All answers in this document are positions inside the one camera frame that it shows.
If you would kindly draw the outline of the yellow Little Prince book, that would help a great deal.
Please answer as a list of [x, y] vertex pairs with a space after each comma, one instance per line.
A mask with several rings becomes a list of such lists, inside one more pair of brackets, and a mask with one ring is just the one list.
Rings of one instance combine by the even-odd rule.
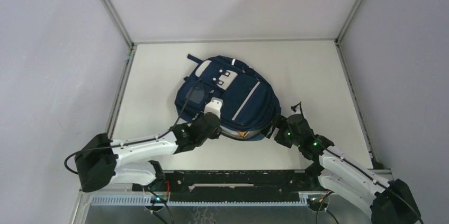
[[241, 137], [241, 138], [245, 138], [248, 134], [247, 131], [238, 131], [237, 133], [238, 133], [239, 137]]

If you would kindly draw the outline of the navy blue student backpack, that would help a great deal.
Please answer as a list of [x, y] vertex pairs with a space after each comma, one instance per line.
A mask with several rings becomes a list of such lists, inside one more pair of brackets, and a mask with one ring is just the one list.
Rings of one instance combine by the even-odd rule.
[[[270, 83], [241, 60], [215, 56], [187, 58], [197, 64], [178, 89], [175, 106], [181, 119], [191, 122], [203, 113], [213, 97], [223, 100], [222, 135], [238, 141], [258, 141], [265, 137], [280, 102]], [[247, 131], [245, 138], [238, 131]]]

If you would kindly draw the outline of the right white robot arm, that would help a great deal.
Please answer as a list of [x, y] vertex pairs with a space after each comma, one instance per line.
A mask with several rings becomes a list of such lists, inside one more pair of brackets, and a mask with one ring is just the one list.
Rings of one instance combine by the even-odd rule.
[[302, 113], [277, 115], [274, 140], [299, 152], [312, 164], [306, 183], [312, 190], [330, 190], [358, 207], [371, 223], [422, 223], [409, 186], [389, 180], [349, 157], [328, 138], [314, 133]]

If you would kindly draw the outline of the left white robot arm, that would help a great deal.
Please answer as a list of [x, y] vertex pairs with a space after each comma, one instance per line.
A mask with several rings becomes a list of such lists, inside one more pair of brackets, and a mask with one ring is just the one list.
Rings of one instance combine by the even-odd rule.
[[100, 133], [74, 153], [81, 189], [95, 192], [110, 184], [133, 183], [158, 191], [166, 177], [155, 157], [191, 151], [220, 134], [220, 118], [213, 113], [191, 124], [177, 124], [162, 135], [110, 140]]

